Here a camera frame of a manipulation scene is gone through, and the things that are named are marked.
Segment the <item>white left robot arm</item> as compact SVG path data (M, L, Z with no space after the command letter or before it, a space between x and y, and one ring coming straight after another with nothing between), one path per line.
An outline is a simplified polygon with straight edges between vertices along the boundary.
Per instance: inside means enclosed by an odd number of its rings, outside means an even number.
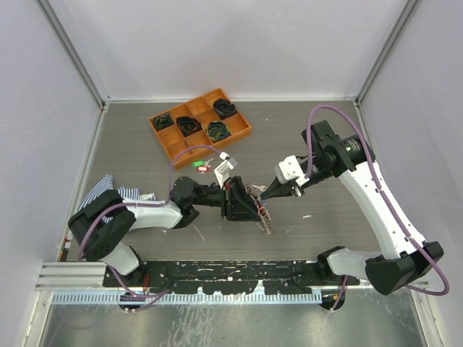
M118 272L128 286L138 286L145 269L135 250L124 244L130 232L144 228L185 228L199 216L196 206L217 207L231 222L259 222L259 208L238 176L224 185L199 184L189 177L178 178L167 200L142 195L138 188L114 187L105 175L84 197L68 227L79 244L77 258L103 262Z

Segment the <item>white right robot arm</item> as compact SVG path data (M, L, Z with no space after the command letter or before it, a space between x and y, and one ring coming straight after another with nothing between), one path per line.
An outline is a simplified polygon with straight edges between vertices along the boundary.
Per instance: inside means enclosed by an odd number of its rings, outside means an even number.
M304 141L313 146L313 159L302 163L292 155L279 162L276 178L261 194L274 197L302 196L304 190L331 177L348 189L370 224L379 244L377 252L352 251L337 246L320 253L317 274L332 285L343 275L367 280L386 296L426 275L443 256L437 241L428 242L404 215L393 197L383 198L389 189L374 156L360 138L345 139L335 134L327 121L303 131Z

